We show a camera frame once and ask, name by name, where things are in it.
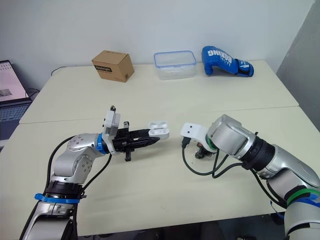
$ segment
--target green ring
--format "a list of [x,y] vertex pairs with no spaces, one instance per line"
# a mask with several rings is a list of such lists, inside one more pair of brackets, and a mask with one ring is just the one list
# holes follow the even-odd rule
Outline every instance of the green ring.
[[212,150],[217,150],[217,147],[214,145],[208,135],[205,135],[205,141]]
[[302,194],[317,194],[318,196],[320,196],[320,191],[310,189],[310,188],[300,189],[299,191],[296,191],[294,194],[292,194],[288,198],[288,200],[286,201],[286,204],[289,206],[296,197],[299,197]]

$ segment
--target laptop keyboard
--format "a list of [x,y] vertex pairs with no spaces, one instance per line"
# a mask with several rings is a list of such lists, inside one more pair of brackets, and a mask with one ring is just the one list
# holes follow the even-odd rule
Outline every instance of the laptop keyboard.
[[20,120],[28,107],[29,105],[23,105],[0,109],[0,123]]

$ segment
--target blue boxing glove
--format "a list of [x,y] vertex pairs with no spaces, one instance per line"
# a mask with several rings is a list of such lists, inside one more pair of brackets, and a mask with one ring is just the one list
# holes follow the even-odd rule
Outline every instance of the blue boxing glove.
[[232,58],[215,46],[205,46],[202,49],[202,62],[207,75],[214,73],[213,66],[220,67],[230,74],[244,77],[251,77],[254,74],[254,67],[249,62]]

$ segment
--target container lid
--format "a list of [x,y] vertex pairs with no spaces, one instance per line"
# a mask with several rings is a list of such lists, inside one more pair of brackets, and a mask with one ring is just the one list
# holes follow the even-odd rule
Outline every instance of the container lid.
[[157,52],[153,55],[154,64],[157,68],[181,67],[195,65],[196,59],[192,51],[167,51]]

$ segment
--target cardboard box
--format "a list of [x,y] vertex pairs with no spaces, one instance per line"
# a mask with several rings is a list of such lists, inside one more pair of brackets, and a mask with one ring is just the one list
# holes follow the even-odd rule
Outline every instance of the cardboard box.
[[135,72],[128,53],[104,50],[92,63],[102,79],[125,83]]

